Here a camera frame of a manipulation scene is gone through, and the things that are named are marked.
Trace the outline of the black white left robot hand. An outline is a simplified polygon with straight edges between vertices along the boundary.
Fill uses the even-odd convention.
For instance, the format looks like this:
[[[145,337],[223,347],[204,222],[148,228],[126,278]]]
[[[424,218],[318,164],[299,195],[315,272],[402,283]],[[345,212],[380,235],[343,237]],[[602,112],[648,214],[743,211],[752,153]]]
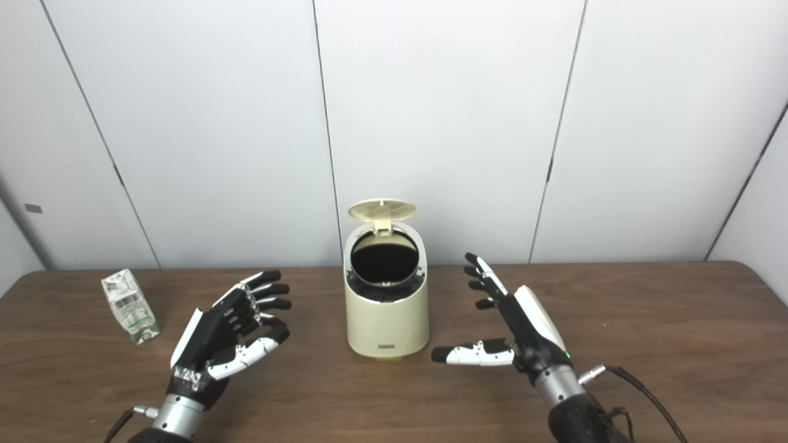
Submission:
[[[229,378],[281,346],[286,322],[270,309],[291,309],[279,270],[264,270],[231,286],[209,309],[196,308],[170,359],[168,395],[210,410]]]

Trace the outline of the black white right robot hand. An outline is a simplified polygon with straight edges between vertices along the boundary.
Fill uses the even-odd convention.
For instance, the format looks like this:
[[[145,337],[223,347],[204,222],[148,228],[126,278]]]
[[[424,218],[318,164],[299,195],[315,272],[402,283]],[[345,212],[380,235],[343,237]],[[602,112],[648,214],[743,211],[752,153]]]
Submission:
[[[528,376],[531,383],[555,365],[568,365],[571,356],[563,344],[546,310],[527,286],[510,291],[489,263],[472,252],[465,253],[464,273],[471,277],[468,286],[485,296],[475,302],[479,311],[495,309],[512,334],[513,342],[504,338],[479,340],[475,343],[436,346],[431,360],[437,364],[512,365]]]

